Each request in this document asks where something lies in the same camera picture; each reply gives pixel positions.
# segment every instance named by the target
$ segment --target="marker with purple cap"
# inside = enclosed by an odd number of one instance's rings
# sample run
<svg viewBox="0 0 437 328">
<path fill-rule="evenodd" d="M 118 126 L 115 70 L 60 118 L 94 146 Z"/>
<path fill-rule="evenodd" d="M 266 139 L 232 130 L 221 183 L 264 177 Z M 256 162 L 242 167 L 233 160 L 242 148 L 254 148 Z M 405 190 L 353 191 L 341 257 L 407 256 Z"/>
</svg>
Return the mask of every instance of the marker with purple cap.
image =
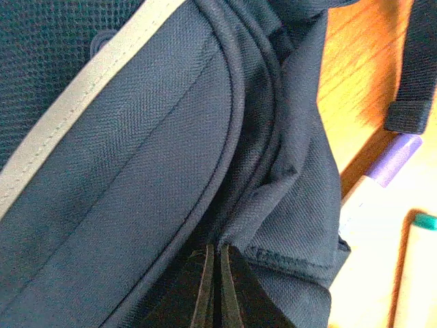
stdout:
<svg viewBox="0 0 437 328">
<path fill-rule="evenodd" d="M 408 159 L 419 149 L 422 139 L 418 135 L 398 135 L 352 187 L 341 202 L 340 236 L 347 240 L 348 224 L 364 204 L 382 196 Z"/>
</svg>

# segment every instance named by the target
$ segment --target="marker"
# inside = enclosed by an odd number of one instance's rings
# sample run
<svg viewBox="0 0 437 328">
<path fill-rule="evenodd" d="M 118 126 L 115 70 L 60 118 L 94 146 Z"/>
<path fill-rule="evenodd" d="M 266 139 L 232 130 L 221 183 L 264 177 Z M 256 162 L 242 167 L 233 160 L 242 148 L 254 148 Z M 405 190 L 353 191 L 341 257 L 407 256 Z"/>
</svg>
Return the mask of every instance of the marker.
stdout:
<svg viewBox="0 0 437 328">
<path fill-rule="evenodd" d="M 393 328 L 436 327 L 437 217 L 417 214 L 410 226 Z"/>
<path fill-rule="evenodd" d="M 370 169 L 361 176 L 341 201 L 339 234 L 347 241 L 348 224 L 360 207 L 378 197 L 384 197 L 384 188 L 422 144 L 418 135 L 401 134 L 394 138 Z"/>
</svg>

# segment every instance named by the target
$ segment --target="purple cap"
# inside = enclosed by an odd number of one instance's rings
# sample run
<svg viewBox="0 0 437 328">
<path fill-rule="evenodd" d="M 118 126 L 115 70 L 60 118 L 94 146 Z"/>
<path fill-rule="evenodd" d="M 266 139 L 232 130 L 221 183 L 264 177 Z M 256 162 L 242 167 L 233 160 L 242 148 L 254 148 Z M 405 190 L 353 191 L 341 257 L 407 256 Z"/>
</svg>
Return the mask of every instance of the purple cap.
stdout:
<svg viewBox="0 0 437 328">
<path fill-rule="evenodd" d="M 422 139 L 418 135 L 401 134 L 396 136 L 365 175 L 375 180 L 383 188 L 387 187 L 421 144 Z"/>
</svg>

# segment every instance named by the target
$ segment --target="bag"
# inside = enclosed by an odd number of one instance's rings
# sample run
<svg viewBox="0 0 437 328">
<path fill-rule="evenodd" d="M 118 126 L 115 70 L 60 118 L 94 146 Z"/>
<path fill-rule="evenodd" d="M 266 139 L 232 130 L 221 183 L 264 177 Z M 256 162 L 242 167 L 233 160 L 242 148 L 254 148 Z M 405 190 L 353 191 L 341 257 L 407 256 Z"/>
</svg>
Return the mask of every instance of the bag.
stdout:
<svg viewBox="0 0 437 328">
<path fill-rule="evenodd" d="M 325 327 L 350 249 L 316 94 L 352 2 L 4 2 L 0 327 Z"/>
</svg>

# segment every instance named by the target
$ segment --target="wooden table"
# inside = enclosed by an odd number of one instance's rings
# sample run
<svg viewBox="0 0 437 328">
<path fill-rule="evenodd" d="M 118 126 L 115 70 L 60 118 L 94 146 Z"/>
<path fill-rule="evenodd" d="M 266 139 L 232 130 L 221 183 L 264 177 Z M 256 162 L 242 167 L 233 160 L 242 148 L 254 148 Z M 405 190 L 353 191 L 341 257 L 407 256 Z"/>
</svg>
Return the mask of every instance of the wooden table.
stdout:
<svg viewBox="0 0 437 328">
<path fill-rule="evenodd" d="M 399 85 L 411 5 L 361 0 L 330 11 L 318 103 L 343 194 L 393 138 L 382 124 Z M 330 328 L 393 325 L 408 226 L 417 212 L 437 215 L 436 103 L 422 147 L 349 240 L 352 255 L 330 289 Z"/>
</svg>

